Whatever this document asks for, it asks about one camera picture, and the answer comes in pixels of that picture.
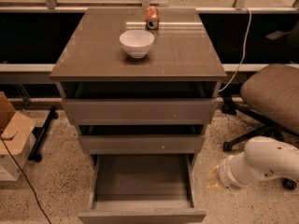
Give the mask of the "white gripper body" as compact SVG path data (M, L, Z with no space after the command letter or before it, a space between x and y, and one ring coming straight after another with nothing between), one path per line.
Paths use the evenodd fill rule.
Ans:
M246 188L248 185L238 180L232 171L231 161L234 156L230 155L223 159L219 164L218 179L220 183L228 190L241 190Z

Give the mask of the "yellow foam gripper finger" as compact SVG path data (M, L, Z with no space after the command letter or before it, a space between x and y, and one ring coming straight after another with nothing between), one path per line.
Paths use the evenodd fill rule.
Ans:
M211 191L224 192L224 186L219 178L219 165L212 168L206 177L206 188Z

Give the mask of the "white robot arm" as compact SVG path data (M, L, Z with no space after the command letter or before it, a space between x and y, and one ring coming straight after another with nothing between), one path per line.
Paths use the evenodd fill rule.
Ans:
M254 182L282 178L285 189L299 183L299 149L276 139L256 136L237 155L221 160L207 176L206 187L214 191L241 190Z

